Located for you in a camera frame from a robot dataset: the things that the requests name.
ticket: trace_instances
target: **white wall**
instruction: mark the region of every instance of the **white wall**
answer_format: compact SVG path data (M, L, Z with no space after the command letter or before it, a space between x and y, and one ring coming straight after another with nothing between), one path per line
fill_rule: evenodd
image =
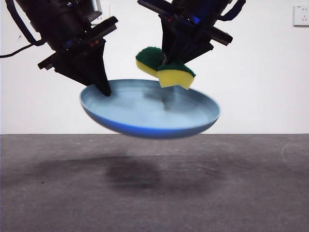
M27 43L1 1L1 53ZM157 15L135 0L109 0L118 29L105 37L109 79L154 79L135 55L161 45ZM222 114L207 133L309 133L309 28L292 26L294 4L308 0L248 0L231 22L216 26L234 40L191 61L192 88L213 97ZM37 63L52 54L32 47L1 61L1 133L110 133L82 110L84 88Z

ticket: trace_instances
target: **robotic arm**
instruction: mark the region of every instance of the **robotic arm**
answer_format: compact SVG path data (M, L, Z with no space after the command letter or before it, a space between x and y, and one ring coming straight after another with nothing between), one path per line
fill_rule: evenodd
M238 0L225 15L223 10L232 0L138 0L159 14L162 23L163 64L180 59L187 63L210 51L211 40L228 45L233 37L213 25L217 20L233 20L246 0Z
M57 73L86 86L95 84L105 95L111 89L103 63L103 37L116 29L115 17L95 27L91 22L101 13L95 0L16 0L26 13L41 40L33 38L19 17L13 0L5 0L7 8L30 45L48 43L55 53L39 63L40 69L54 67ZM224 45L232 37L213 25L217 20L234 19L246 0L238 0L225 15L223 10L232 0L138 0L138 3L159 14L163 29L163 64L180 59L184 63L210 51L211 40Z
M34 29L41 34L36 41L19 17L13 0L5 0L7 8L30 44L48 43L55 53L39 63L40 69L55 68L57 73L86 86L95 84L106 96L111 89L103 63L103 37L116 29L115 17L91 27L101 12L94 10L91 0L16 0Z

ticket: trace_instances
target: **sponge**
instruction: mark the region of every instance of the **sponge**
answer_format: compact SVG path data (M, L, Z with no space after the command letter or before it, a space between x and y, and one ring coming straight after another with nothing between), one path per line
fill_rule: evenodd
M162 61L162 50L157 47L147 47L136 56L137 67L159 78L161 87L179 85L188 90L194 80L194 72L180 60L165 65L161 65Z
M157 69L162 64L162 60L162 50L157 47L147 47L136 55L137 67L154 77L158 77Z

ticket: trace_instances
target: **wall socket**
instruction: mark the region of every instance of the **wall socket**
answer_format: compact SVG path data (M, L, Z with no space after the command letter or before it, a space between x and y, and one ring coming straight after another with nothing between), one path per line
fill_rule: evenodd
M309 27L309 5L295 5L293 12L294 26Z

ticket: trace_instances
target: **kitchen sponge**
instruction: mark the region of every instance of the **kitchen sponge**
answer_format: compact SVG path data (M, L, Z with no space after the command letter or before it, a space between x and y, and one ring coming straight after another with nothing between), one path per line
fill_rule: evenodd
M165 65L161 65L162 61L162 50L157 47L147 47L136 55L137 67L159 78L161 87L179 85L189 89L195 77L194 72L180 60Z

